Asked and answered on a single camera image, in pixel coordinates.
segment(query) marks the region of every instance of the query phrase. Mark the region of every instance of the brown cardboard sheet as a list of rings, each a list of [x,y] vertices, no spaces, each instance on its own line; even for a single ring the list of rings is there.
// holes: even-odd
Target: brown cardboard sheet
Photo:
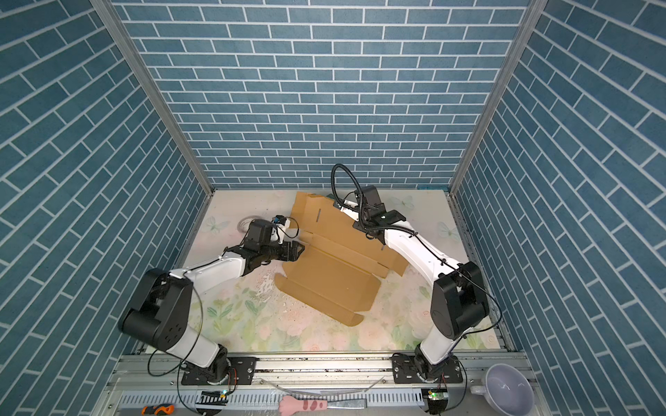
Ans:
[[[369,311],[377,296],[378,277],[385,278],[389,270],[402,275],[407,260],[368,240],[325,196],[299,192],[291,217],[298,221],[306,249],[298,261],[284,263],[286,276],[276,275],[275,285],[345,325],[358,325],[363,315],[357,312]]]

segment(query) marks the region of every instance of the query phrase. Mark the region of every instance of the brick wallpaper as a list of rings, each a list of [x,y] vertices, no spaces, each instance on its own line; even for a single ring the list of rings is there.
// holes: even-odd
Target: brick wallpaper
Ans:
[[[528,0],[219,3],[114,1],[217,188],[444,188]]]
[[[666,414],[665,22],[550,0],[460,190],[553,414]]]
[[[0,415],[93,408],[202,200],[87,0],[0,0]]]

